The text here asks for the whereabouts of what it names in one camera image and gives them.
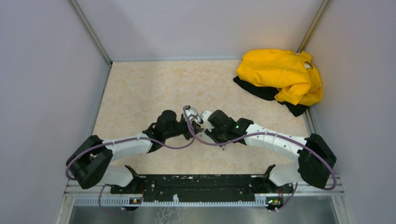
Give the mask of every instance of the metal frame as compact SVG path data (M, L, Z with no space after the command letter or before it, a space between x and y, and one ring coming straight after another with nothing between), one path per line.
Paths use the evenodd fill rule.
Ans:
M103 97L104 97L104 95L105 95L105 88L106 88L106 86L107 86L107 81L109 80L111 68L112 68L112 65L110 64L110 65L107 67L106 79L105 79L103 85L100 86L101 89L102 89L103 91L102 91L101 94L100 94L100 98L99 98L99 101L98 101L98 104L97 104L98 107L97 107L96 110L95 110L95 117L93 118L92 124L91 124L91 126L90 126L90 128L91 128L91 135L93 134L93 130L94 130L94 128L95 128L96 121L98 120L99 110L100 110L100 106L102 105Z
M109 55L107 54L105 48L103 47L102 43L100 42L95 31L93 30L91 24L89 23L87 17L85 16L85 14L84 14L83 10L81 9L80 5L78 4L77 0L67 0L67 1L70 4L71 8L76 13L76 16L80 20L81 25L84 27L85 31L89 35L92 43L95 45L99 54L106 61L107 65L111 66L113 64L113 62L110 60Z
M81 22L82 26L84 27L84 29L86 30L87 34L89 35L92 43L95 45L96 49L98 50L98 52L100 53L100 55L103 57L103 59L105 60L105 62L108 65L107 78L104 83L104 87L105 87L113 62L110 60L108 54L106 53L105 48L101 44L99 38L96 36L92 26L90 25L87 17L85 16L85 14L84 14L83 10L81 9L80 5L78 4L77 0L68 0L68 2L70 4L70 6L72 7L72 9L74 10L74 12L76 13L76 16L80 20L80 22ZM303 41L301 42L301 44L298 48L298 52L301 52L305 49L307 43L309 42L310 38L312 37L315 29L317 28L317 26L319 24L320 19L322 18L324 12L329 7L331 2L332 2L332 0L323 0L314 20L312 21L311 26L309 27ZM102 98L103 98L104 89L105 88L103 88L100 102L102 101ZM98 117L99 108L100 108L100 103L99 103L99 106L98 106L98 109L96 112L95 119L91 126L92 130L94 128L96 119ZM309 108L304 113L304 119L305 119L308 133L318 133L318 128L317 128L313 113ZM339 223L340 224L354 224L355 223L354 217L349 209L349 204L345 197L344 189L342 187L339 175L337 175L337 179L338 179L338 184L337 184L336 189L333 191L324 191L324 190L309 186L306 183L300 183L299 187L297 188L297 192L295 193L295 196L331 196ZM329 185L332 184L331 178L329 179L328 184ZM67 184L65 192L64 192L62 204L59 209L56 223L57 224L68 224L69 223L71 213L72 213L73 207L76 204L76 201L77 201L78 206L84 206L84 205L92 206L93 204L92 204L92 201L90 201L90 200L91 199L94 200L94 198L98 197L99 192L102 187L103 187L103 185L97 185L93 188L83 190L80 188L80 186L78 185L78 183L76 181L68 181L68 184ZM123 202L125 202L125 200L127 200L128 198L132 198L132 197L138 198L141 196L141 195L114 196L114 195L110 194L109 187L106 187L104 189L102 195L105 197L104 199L107 199L107 201L103 200L103 206L121 206L121 204ZM257 197L260 198L260 197L265 197L265 196L276 196L276 195L277 194L259 194L259 195L257 195ZM158 204L157 206L165 206L165 205L169 206L170 204ZM171 206L180 206L180 205L189 206L188 204L179 204L178 205L177 203L173 203ZM147 203L146 206L155 206L155 205L152 203ZM240 204L235 203L235 204L230 204L230 206L240 206Z

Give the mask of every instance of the wire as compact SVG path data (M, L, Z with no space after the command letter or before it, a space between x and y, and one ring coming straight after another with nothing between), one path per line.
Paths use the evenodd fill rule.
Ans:
M238 138L235 138L235 139L233 139L233 140L230 140L230 141L227 141L227 142L223 142L223 143L210 143L210 142L206 142L206 141L201 140L200 138L198 138L198 137L195 135L194 128L193 128L192 123L191 123L191 121L190 121L189 118L190 118L190 117L195 117L195 118L196 118L197 116L195 116L195 115L187 116L186 107L183 107L183 115L184 115L184 117L186 118L188 130L189 130L190 134L192 135L192 140L191 140L187 145L181 146L181 147L172 147L172 146L168 146L168 145L166 145L166 144L164 144L164 143L162 143L162 142L160 142L160 141L158 141L158 140L156 140L156 139L152 139L152 138L148 138L148 137L139 137L139 138L137 138L137 137L132 137L132 138L123 139L123 140L118 140L118 141L114 141L114 142L102 143L102 144L93 146L93 147L91 147L91 148L89 148L89 149L87 149L87 150L81 152L81 153L78 154L75 158L73 158L73 159L70 161L70 163L67 165L67 167L66 167L66 170L65 170L65 175L66 175L66 177L67 177L69 180L75 180L75 178L73 178L73 177L71 177L71 176L69 175L69 170L70 170L70 167L72 166L72 164L73 164L75 161L77 161L79 158L81 158L83 155L85 155L86 153L89 153L89 152L91 152L91 151L93 151L93 150L95 150L95 149L97 149L97 148L99 148L99 147L103 147L103 146L115 145L115 144L120 144L120 143L124 143L124 142L128 142L128 141L134 141L134 140L140 140L140 139L141 139L141 140L149 140L149 141L151 141L151 142L155 142L155 143L157 143L157 144L159 144L159 145L161 145L161 146L163 146L163 147L170 148L170 149L183 149L183 148L186 148L186 147L190 146L190 145L194 142L195 139L196 139L197 141L199 141L199 142L201 142L201 143L203 143L203 144L205 144L205 145L209 145L209 146L225 146L225 145L228 145L228 144L237 142L237 141L239 141L239 140L241 140L241 139L244 139L244 138L247 138L247 137L252 137L252 136L256 136L256 135L269 135L269 136L275 136L275 137L278 137L278 138L287 140L287 141L289 141L289 142L291 142L291 143L293 143L293 144L295 144L295 145L298 145L298 146L300 146L300 147L306 149L308 152L310 152L311 154L313 154L319 161L321 161L321 162L324 164L324 166L329 170L330 174L332 175L333 185L332 185L331 187L329 187L329 188L323 188L323 190L333 190L333 189L337 186L337 178L336 178L336 175L335 175L333 169L330 167L330 165L329 165L322 157L320 157L317 153L315 153L312 149L310 149L310 148L307 147L306 145L303 145L303 144L301 144L300 142L298 142L298 141L296 141L296 140L294 140L294 139L288 138L288 137L286 137L286 136L279 135L278 133L257 132L257 133L252 133L252 134L243 135L243 136L241 136L241 137L238 137ZM119 215L119 214L121 214L122 211L121 211L121 212L117 212L117 213L109 212L109 211L105 210L105 209L103 208L103 206L101 205L101 196L102 196L103 190L105 189L106 186L108 186L108 185L105 184L105 185L102 187L102 189L101 189L101 191L100 191L100 193L99 193L99 199L98 199L99 207L100 207L105 213L107 213L107 214L110 214L110 215ZM289 199L283 204L283 206L282 206L281 208L279 208L279 209L277 209L277 210L271 210L271 211L277 211L277 212L279 212L281 209L283 209L283 208L290 202L290 200L292 199L292 197L294 196L294 194L295 194L295 192L296 192L296 190L297 190L297 186L298 186L298 183L296 183L295 188L294 188L292 194L290 195Z
M186 106L183 107L183 114L184 114L184 117L186 117L186 114L187 114L186 113ZM275 137L278 137L280 139L284 139L286 141L289 141L289 142L291 142L291 143L293 143L295 145L298 145L298 146L306 149L308 152L312 153L329 170L330 174L332 175L333 185L331 187L329 187L329 188L322 188L323 190L333 190L337 186L337 177L336 177L335 172L333 171L332 167L330 167L330 165L322 157L320 157L317 153L315 153L311 148L309 148L308 146L306 146L304 144L301 144L300 142L298 142L298 141L296 141L294 139L288 138L288 137L283 136L283 135L279 135L278 133L257 132L257 133L243 135L243 136L240 136L240 137L238 137L236 139L233 139L233 140L230 140L230 141L227 141L227 142L223 142L223 143L210 143L210 142L206 142L206 141L201 140L200 138L198 138L195 135L194 129L193 129L192 124L191 124L191 121L189 119L186 119L186 122L187 122L188 130L190 131L192 137L194 139L196 139L197 141L199 141L199 142L201 142L201 143L203 143L205 145L209 145L209 146L225 146L225 145L231 144L233 142L237 142L237 141L239 141L241 139L244 139L244 138L247 138L247 137L256 136L256 135L275 136Z
M102 211L104 211L105 213L110 214L110 215L112 215L112 216L120 215L120 214L123 212L123 210L121 210L121 211L119 211L119 212L111 212L111 211L107 211L107 210L106 210L105 208L103 208L103 206L102 206L101 198L102 198L103 190L104 190L105 187L107 187L107 186L109 186L109 185L107 185L107 184L103 185L102 189L100 190L99 198L98 198L99 207L100 207L100 209L101 209ZM144 198L144 189L143 189L143 192L142 192L142 194L141 194L141 198L139 199L140 202L139 202L139 203L134 203L134 204L140 204L140 203L142 203L143 198Z
M279 188L279 198L283 198L283 188Z
M103 208L103 206L102 206L102 203L101 203L101 198L102 198L102 194L103 194L103 190L105 189L105 187L107 187L108 185L107 184L105 184L105 185L103 185L103 187L102 187L102 189L100 190L100 193L99 193L99 199L98 199L98 204L99 204L99 207L100 207L100 209L102 209L102 211L104 211L105 213L107 213L107 214L110 214L110 215L112 215L112 216L117 216L117 215L120 215L123 211L121 210L121 211L119 211L119 212L111 212L111 211L107 211L105 208Z
M298 183L296 183L293 192L291 193L290 197L287 199L287 201L282 205L282 207L278 208L278 210L268 210L268 211L276 211L279 212L280 210L282 210L284 207L286 207L286 205L291 201L291 198L294 196L294 194L296 193L297 190L297 186Z

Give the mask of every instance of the white arm segment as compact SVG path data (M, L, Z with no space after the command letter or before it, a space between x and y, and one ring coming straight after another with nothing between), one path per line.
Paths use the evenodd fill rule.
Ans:
M264 133L274 133L275 135L282 135L293 139L295 141L300 142L301 144L305 145L306 140L305 137L295 137L291 135L282 134L276 131L272 131L270 129L261 127L260 125L254 123L249 125L246 130L247 134L257 133L257 132L264 132ZM273 151L274 153L281 154L283 156L288 157L289 159L293 160L295 163L298 163L298 157L300 154L297 153L298 150L302 150L303 148L293 144L287 140L281 139L276 136L270 135L256 135L245 138L246 145L248 146L259 146L266 148L268 150Z
M125 187L133 179L134 177L132 176L132 173L126 167L119 167L110 164L102 179L99 181L99 184L111 184Z
M276 165L269 174L269 179L278 187L287 183L296 183L304 181L298 170L298 164L288 163L285 165Z
M131 136L128 138L133 138L133 137L148 138L148 136L143 133L139 133L135 136ZM114 140L105 139L105 140L103 140L103 142L113 142L113 141L118 141L118 140L122 140L122 139L114 139ZM151 141L149 141L149 140L139 139L139 140L127 141L127 142L120 143L117 145L109 145L106 147L113 151L113 157L111 160L111 162L113 162L113 161L116 161L123 157L133 156L133 155L142 154L142 153L148 153L149 150L151 149L152 145L153 145L153 143L151 143Z
M295 141L298 141L303 145L305 145L307 142L305 140L305 137L295 137L291 135L278 133L270 129L261 127L256 123L251 124L246 129L246 132L247 134L252 134L257 132L274 133L275 135L282 135L290 139L293 139ZM297 151L303 149L301 146L298 146L294 143L291 143L279 137L270 136L270 135L257 135L257 136L247 137L245 138L245 143L248 146L258 146L258 147L266 148L268 150L271 150L275 153L281 154L293 160L293 162L289 164L276 165L270 172L269 179L276 186L282 186L291 182L303 181L301 175L297 172L299 167L298 157L300 156L300 154L298 154Z
M139 133L135 136L131 136L128 138L133 138L133 137L148 137L147 135L143 133ZM112 141L118 141L122 139L116 139L116 140L103 140L103 142L112 142ZM132 140L132 141L127 141L124 143L120 143L117 145L109 145L106 146L108 149L111 149L113 151L113 157L111 162L120 159L122 157L128 157L128 156L133 156L136 154L143 154L143 153L148 153L149 150L151 149L151 146L153 143L149 140ZM111 184L111 185L118 185L120 187L125 187L127 186L132 180L133 180L132 173L126 168L126 167L118 167L114 165L109 165L106 169L105 174L103 175L103 178L100 180L99 183L102 184Z

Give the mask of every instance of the pile of clothes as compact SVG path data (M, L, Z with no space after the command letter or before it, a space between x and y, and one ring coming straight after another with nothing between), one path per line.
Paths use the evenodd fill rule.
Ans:
M322 99L322 81L311 62L304 51L252 50L243 56L233 80L255 96L286 105L297 117Z

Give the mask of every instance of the enclosure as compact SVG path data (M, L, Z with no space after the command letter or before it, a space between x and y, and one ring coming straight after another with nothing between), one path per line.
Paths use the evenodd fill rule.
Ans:
M394 219L393 1L41 0L4 1L0 8L3 223ZM310 53L322 101L294 117L286 106L235 86L240 59L252 49ZM102 185L82 190L64 176L66 160L91 134L131 136L164 110L179 119L184 105L221 109L288 135L319 133L338 158L339 184L324 191L302 182L279 214L243 206L158 206L110 216L97 206ZM116 164L147 175L245 175L288 162L258 147L222 150L194 142ZM109 187L103 196L122 199Z

